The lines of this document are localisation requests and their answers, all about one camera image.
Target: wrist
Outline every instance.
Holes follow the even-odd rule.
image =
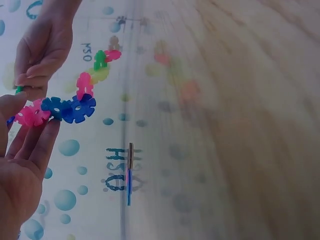
[[[82,0],[45,0],[39,17],[51,15],[72,23],[81,2]]]
[[[1,188],[0,208],[0,239],[16,240],[22,223],[19,222],[9,196]]]

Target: hand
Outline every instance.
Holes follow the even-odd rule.
[[[72,19],[57,12],[40,14],[20,40],[14,84],[26,86],[28,100],[46,96],[49,79],[67,59],[73,40]]]
[[[25,92],[0,97],[0,239],[9,239],[1,238],[3,221],[13,218],[8,225],[12,226],[13,222],[22,225],[37,209],[60,127],[57,120],[38,127],[22,126],[6,154],[9,131],[6,120],[15,116],[26,101]]]

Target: wooden surface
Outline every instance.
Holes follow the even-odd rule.
[[[199,213],[193,226],[210,240],[320,239],[320,1],[166,0],[161,7],[168,15],[155,38],[188,61],[201,88],[190,110],[200,127],[161,119],[162,135],[145,138],[158,148],[179,138],[191,152],[183,176],[199,169],[209,176],[203,189],[184,182],[213,211],[207,220]]]

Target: dark blue toy piece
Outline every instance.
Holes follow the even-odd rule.
[[[15,118],[16,118],[15,116],[10,117],[9,120],[6,121],[6,125],[8,126],[8,125],[12,124],[13,121],[15,120]]]
[[[42,101],[41,109],[42,111],[50,111],[51,117],[59,121],[62,121],[63,116],[72,111],[71,106],[67,101],[61,102],[61,99],[56,96],[44,99]]]
[[[72,97],[72,101],[68,100],[67,103],[71,106],[71,110],[66,111],[62,118],[67,123],[76,124],[82,123],[86,120],[85,115],[91,117],[95,112],[96,100],[90,95],[85,93],[81,99],[78,100],[77,96]]]

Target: green toy piece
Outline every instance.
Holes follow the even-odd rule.
[[[107,56],[105,52],[99,50],[94,56],[95,62],[93,64],[93,69],[95,71],[98,71],[101,68],[106,68],[108,66],[108,64],[106,63],[106,58]]]
[[[15,94],[18,94],[18,93],[22,92],[23,90],[24,90],[23,86],[17,86],[16,90],[15,90]]]

